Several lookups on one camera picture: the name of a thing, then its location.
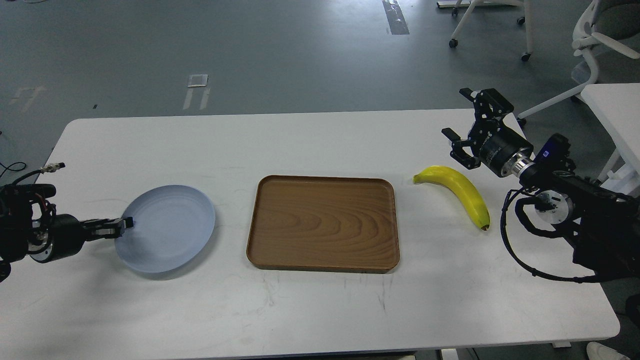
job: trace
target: banana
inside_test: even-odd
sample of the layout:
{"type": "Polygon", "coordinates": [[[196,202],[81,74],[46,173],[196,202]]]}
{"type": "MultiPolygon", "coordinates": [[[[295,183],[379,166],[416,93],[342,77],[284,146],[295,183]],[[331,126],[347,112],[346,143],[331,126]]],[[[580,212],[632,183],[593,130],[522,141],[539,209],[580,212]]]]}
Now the banana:
{"type": "Polygon", "coordinates": [[[476,187],[463,174],[450,167],[434,165],[413,177],[414,184],[434,183],[446,186],[465,206],[471,220],[482,230],[489,229],[489,211],[476,187]]]}

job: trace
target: concrete floor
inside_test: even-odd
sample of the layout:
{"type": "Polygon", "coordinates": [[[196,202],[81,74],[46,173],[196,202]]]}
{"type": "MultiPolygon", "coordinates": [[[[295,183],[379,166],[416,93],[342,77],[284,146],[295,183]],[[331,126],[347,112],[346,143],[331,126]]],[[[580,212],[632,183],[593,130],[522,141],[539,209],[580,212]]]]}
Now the concrete floor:
{"type": "MultiPolygon", "coordinates": [[[[460,17],[435,3],[400,0],[410,34],[391,35],[379,0],[1,1],[0,161],[42,166],[64,127],[79,118],[469,108],[458,94],[463,87],[496,88],[518,113],[575,86],[571,33],[588,0],[534,2],[527,21],[535,52],[527,63],[520,61],[520,9],[477,8],[459,46],[449,49],[460,17]],[[205,107],[203,89],[196,89],[184,109],[190,74],[209,75],[205,107]]],[[[597,176],[614,149],[584,104],[563,101],[527,120],[536,149],[555,132],[570,139],[581,175],[597,176]]],[[[17,176],[7,173],[0,184],[17,176]]],[[[622,311],[640,282],[604,288],[622,311]]],[[[638,329],[620,320],[620,335],[603,343],[628,356],[640,352],[638,329]]],[[[585,346],[477,353],[585,359],[585,346]]]]}

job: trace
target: blue plate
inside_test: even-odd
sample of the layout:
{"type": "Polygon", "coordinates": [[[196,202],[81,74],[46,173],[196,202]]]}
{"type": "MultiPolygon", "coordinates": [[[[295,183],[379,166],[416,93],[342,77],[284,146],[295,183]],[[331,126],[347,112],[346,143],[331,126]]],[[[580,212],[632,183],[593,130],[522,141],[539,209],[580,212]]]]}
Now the blue plate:
{"type": "Polygon", "coordinates": [[[133,228],[115,240],[120,259],[133,270],[159,273],[186,264],[209,241],[216,212],[200,190],[168,185],[140,195],[122,217],[133,228]]]}

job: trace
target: white chair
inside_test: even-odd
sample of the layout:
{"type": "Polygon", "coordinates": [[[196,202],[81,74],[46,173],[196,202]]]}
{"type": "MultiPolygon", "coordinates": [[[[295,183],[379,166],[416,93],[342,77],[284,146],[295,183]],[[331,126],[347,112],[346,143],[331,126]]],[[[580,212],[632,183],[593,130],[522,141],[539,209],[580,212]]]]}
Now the white chair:
{"type": "Polygon", "coordinates": [[[573,29],[572,47],[575,51],[573,55],[584,58],[584,62],[576,66],[572,72],[572,77],[580,85],[521,112],[517,116],[518,121],[524,124],[525,118],[529,115],[569,97],[575,96],[582,100],[579,94],[584,87],[596,83],[599,77],[603,76],[593,52],[593,48],[600,44],[626,56],[625,58],[610,52],[611,55],[618,57],[614,60],[610,72],[621,75],[610,82],[635,83],[640,81],[638,75],[633,71],[633,68],[637,69],[640,66],[640,61],[632,61],[635,66],[628,66],[628,59],[638,59],[640,53],[618,41],[638,33],[640,33],[640,0],[594,0],[580,16],[573,29]]]}
{"type": "MultiPolygon", "coordinates": [[[[456,5],[453,8],[453,12],[451,13],[451,16],[453,17],[458,16],[458,8],[460,7],[461,3],[462,3],[462,0],[458,0],[456,2],[456,5]]],[[[462,19],[458,23],[458,26],[456,26],[456,29],[453,31],[453,34],[451,35],[451,40],[449,41],[449,47],[453,48],[458,46],[458,35],[460,34],[462,27],[467,22],[467,19],[471,15],[471,13],[474,11],[474,8],[479,4],[483,4],[483,3],[500,3],[500,4],[524,7],[524,16],[518,18],[517,22],[519,25],[522,25],[522,24],[525,25],[525,31],[527,33],[527,51],[522,53],[522,55],[520,55],[520,59],[522,61],[529,60],[529,58],[531,57],[531,54],[533,53],[533,36],[531,35],[531,16],[530,16],[531,6],[529,4],[529,0],[497,0],[497,1],[471,0],[471,2],[469,3],[469,7],[465,12],[465,15],[462,17],[462,19]]]]}

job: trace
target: white desk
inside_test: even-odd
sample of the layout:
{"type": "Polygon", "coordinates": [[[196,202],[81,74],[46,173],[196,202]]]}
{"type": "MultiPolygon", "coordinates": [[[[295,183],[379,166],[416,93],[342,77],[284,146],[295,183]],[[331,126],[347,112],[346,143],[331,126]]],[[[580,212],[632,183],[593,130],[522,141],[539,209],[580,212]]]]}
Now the white desk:
{"type": "MultiPolygon", "coordinates": [[[[206,193],[217,224],[205,249],[162,278],[130,271],[113,242],[46,265],[14,263],[0,284],[3,359],[262,357],[593,340],[619,331],[597,284],[534,278],[504,249],[499,209],[517,179],[464,171],[440,129],[466,134],[472,110],[83,119],[43,175],[58,213],[117,217],[165,184],[206,193]],[[447,189],[411,183],[429,165],[460,169],[493,218],[479,231],[447,189]],[[380,177],[396,192],[400,264],[389,274],[271,271],[245,256],[258,182],[270,174],[380,177]]],[[[517,128],[512,116],[508,125],[517,128]]],[[[524,234],[523,260],[563,275],[560,240],[524,234]]]]}
{"type": "Polygon", "coordinates": [[[633,192],[640,186],[637,174],[640,171],[640,84],[587,85],[581,95],[616,144],[616,153],[605,166],[604,173],[611,170],[617,156],[625,161],[603,187],[622,193],[633,192]]]}

